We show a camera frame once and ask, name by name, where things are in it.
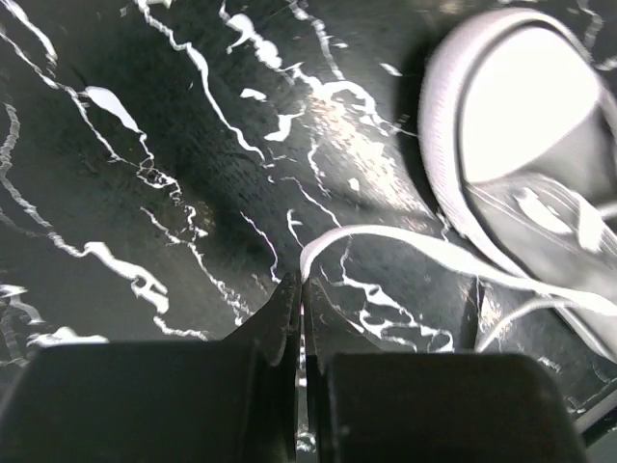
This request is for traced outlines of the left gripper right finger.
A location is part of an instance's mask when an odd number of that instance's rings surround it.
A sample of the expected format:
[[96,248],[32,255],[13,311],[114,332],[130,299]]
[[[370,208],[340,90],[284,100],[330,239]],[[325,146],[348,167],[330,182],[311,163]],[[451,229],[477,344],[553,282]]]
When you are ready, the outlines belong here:
[[386,352],[303,286],[308,422],[322,462],[582,462],[550,376],[520,354]]

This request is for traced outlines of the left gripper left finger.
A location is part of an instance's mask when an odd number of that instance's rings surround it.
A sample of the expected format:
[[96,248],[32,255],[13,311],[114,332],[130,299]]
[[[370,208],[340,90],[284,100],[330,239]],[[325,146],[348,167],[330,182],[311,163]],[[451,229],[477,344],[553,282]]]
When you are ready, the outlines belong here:
[[47,347],[1,404],[5,462],[292,462],[302,280],[222,340]]

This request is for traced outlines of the grey sneaker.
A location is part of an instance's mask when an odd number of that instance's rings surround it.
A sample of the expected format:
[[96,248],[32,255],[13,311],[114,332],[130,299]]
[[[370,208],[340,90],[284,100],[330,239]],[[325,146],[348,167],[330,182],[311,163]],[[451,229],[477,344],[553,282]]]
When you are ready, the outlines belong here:
[[477,14],[432,56],[418,107],[433,194],[478,251],[462,272],[532,291],[616,357],[616,101],[577,37],[526,8]]

